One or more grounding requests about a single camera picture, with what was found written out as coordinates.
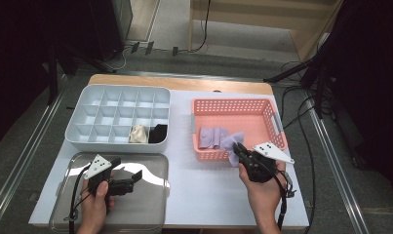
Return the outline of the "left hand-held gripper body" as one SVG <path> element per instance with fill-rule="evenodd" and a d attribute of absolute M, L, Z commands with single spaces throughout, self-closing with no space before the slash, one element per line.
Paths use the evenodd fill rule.
<path fill-rule="evenodd" d="M 126 179 L 113 179 L 111 177 L 112 170 L 110 169 L 110 161 L 104 159 L 102 156 L 97 155 L 84 179 L 88 181 L 87 191 L 90 195 L 96 195 L 98 186 L 106 181 L 108 183 L 108 190 L 105 195 L 104 201 L 106 204 L 106 211 L 109 213 L 109 197 L 110 196 L 123 196 L 127 193 L 132 193 L 135 183 L 132 177 Z"/>

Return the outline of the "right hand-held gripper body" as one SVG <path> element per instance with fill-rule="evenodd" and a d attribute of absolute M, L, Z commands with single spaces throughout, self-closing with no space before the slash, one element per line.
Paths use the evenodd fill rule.
<path fill-rule="evenodd" d="M 294 159 L 271 141 L 257 144 L 249 151 L 251 158 L 244 160 L 243 165 L 247 170 L 250 181 L 253 182 L 263 183 L 271 179 L 277 172 L 277 161 L 292 165 L 295 163 Z"/>

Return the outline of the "purple sock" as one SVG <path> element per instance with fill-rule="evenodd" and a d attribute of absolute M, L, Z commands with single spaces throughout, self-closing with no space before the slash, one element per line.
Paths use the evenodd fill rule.
<path fill-rule="evenodd" d="M 232 167 L 237 167 L 239 164 L 239 158 L 233 151 L 234 143 L 243 143 L 245 135 L 243 132 L 238 132 L 233 135 L 226 135 L 220 140 L 219 149 L 224 150 L 228 153 L 228 160 Z"/>
<path fill-rule="evenodd" d="M 200 149 L 221 149 L 222 143 L 228 136 L 228 131 L 221 127 L 202 127 L 199 132 Z"/>

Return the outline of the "grey divided storage box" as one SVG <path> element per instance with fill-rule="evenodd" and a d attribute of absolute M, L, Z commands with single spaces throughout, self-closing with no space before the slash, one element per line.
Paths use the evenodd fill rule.
<path fill-rule="evenodd" d="M 89 85 L 65 131 L 81 151 L 161 153 L 167 147 L 171 92 L 163 87 Z"/>

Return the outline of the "pink perforated basket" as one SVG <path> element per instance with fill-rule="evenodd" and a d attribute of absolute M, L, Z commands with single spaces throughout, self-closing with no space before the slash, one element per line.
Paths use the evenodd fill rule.
<path fill-rule="evenodd" d="M 202 127 L 221 127 L 229 135 L 243 132 L 243 144 L 251 149 L 271 141 L 281 150 L 288 142 L 274 101 L 262 98 L 195 98 L 192 100 L 192 138 L 199 161 L 227 161 L 228 153 L 220 149 L 200 149 Z"/>

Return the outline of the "clear grey box lid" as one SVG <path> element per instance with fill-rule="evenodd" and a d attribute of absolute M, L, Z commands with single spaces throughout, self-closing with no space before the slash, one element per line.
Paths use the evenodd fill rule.
<path fill-rule="evenodd" d="M 126 179 L 142 171 L 142 179 L 135 183 L 132 193 L 115 198 L 102 234 L 158 234 L 165 221 L 166 200 L 169 193 L 167 157 L 162 154 L 103 153 L 108 161 L 119 157 L 121 164 L 112 170 L 115 179 Z M 70 160 L 57 192 L 49 226 L 58 234 L 69 233 L 72 206 L 80 208 L 83 176 L 96 155 L 92 152 L 75 154 Z"/>

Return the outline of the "person's right hand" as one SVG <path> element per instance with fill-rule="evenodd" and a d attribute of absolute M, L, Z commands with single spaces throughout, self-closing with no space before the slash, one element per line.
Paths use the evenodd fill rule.
<path fill-rule="evenodd" d="M 280 202 L 280 187 L 275 179 L 270 179 L 265 183 L 250 181 L 245 166 L 238 165 L 239 178 L 245 184 L 248 191 L 248 199 L 255 215 L 274 216 L 276 208 Z"/>

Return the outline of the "person's left hand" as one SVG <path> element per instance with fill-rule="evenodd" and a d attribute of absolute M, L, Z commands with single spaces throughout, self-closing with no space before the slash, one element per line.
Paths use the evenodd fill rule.
<path fill-rule="evenodd" d="M 77 230 L 77 234 L 99 234 L 103 228 L 107 212 L 114 209 L 114 198 L 110 196 L 106 199 L 108 182 L 102 181 L 95 195 L 91 195 L 88 190 L 88 181 L 83 181 L 83 191 L 81 198 L 82 219 Z"/>

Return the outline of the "black stand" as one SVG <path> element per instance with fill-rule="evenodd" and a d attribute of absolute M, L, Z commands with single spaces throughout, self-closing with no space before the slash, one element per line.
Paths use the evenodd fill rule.
<path fill-rule="evenodd" d="M 293 68 L 290 68 L 272 78 L 265 78 L 264 82 L 277 83 L 294 75 L 295 73 L 298 73 L 299 71 L 305 70 L 304 75 L 300 79 L 300 86 L 302 88 L 309 88 L 314 82 L 317 82 L 316 97 L 314 97 L 314 108 L 318 117 L 322 118 L 323 92 L 326 87 L 327 79 L 329 78 L 327 57 L 335 38 L 336 32 L 333 31 L 326 37 L 325 41 L 316 50 L 316 53 L 312 58 L 300 62 Z"/>
<path fill-rule="evenodd" d="M 51 105 L 54 100 L 58 97 L 58 73 L 57 64 L 59 63 L 62 70 L 66 74 L 74 74 L 77 71 L 77 66 L 73 57 L 79 58 L 89 65 L 95 67 L 103 73 L 115 73 L 115 68 L 109 68 L 108 66 L 99 63 L 93 58 L 88 57 L 82 51 L 75 47 L 63 43 L 60 40 L 53 40 L 48 47 L 48 81 L 49 81 L 49 100 L 48 104 Z"/>

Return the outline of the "dark curtain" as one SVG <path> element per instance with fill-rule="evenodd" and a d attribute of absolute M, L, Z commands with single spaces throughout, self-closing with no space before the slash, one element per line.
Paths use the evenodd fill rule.
<path fill-rule="evenodd" d="M 76 0 L 0 0 L 0 141 L 45 90 L 48 47 Z"/>
<path fill-rule="evenodd" d="M 393 188 L 393 0 L 344 0 L 332 37 L 334 96 L 362 138 L 353 150 Z"/>

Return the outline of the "light wooden shelf unit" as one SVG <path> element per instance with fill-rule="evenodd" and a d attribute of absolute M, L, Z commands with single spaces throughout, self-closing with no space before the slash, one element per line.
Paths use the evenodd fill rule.
<path fill-rule="evenodd" d="M 208 20 L 288 29 L 301 61 L 310 59 L 331 31 L 343 0 L 190 0 L 188 49 L 193 21 Z"/>

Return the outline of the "black cabinet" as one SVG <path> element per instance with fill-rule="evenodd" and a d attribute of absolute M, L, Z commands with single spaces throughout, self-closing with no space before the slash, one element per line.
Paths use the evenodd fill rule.
<path fill-rule="evenodd" d="M 98 38 L 98 57 L 112 59 L 126 45 L 133 20 L 131 0 L 88 0 Z"/>

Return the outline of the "light wooden panel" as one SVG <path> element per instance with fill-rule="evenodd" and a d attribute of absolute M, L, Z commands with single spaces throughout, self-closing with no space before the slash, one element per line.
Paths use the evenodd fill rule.
<path fill-rule="evenodd" d="M 127 39 L 147 41 L 159 9 L 160 0 L 131 0 L 133 19 Z"/>

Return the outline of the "metal floor rail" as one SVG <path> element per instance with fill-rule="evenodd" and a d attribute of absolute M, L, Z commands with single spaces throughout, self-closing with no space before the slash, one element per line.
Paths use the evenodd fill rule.
<path fill-rule="evenodd" d="M 62 74 L 53 101 L 48 104 L 47 93 L 42 93 L 0 142 L 0 220 L 57 112 L 68 79 Z"/>
<path fill-rule="evenodd" d="M 350 187 L 346 174 L 340 165 L 334 145 L 330 139 L 324 121 L 319 118 L 318 114 L 314 110 L 311 111 L 310 116 L 319 140 L 321 141 L 331 171 L 334 175 L 336 186 L 338 188 L 344 207 L 348 213 L 355 234 L 371 234 L 365 222 L 362 210 L 360 209 L 356 197 Z"/>
<path fill-rule="evenodd" d="M 177 79 L 197 79 L 210 81 L 232 81 L 232 82 L 253 82 L 262 83 L 263 78 L 246 78 L 246 77 L 232 77 L 232 76 L 217 76 L 217 75 L 203 75 L 203 74 L 181 74 L 181 73 L 166 73 L 166 72 L 145 72 L 145 71 L 127 71 L 119 73 L 105 73 L 93 74 L 88 83 L 89 84 L 115 84 L 116 78 L 121 81 L 131 81 L 138 78 L 177 78 Z"/>

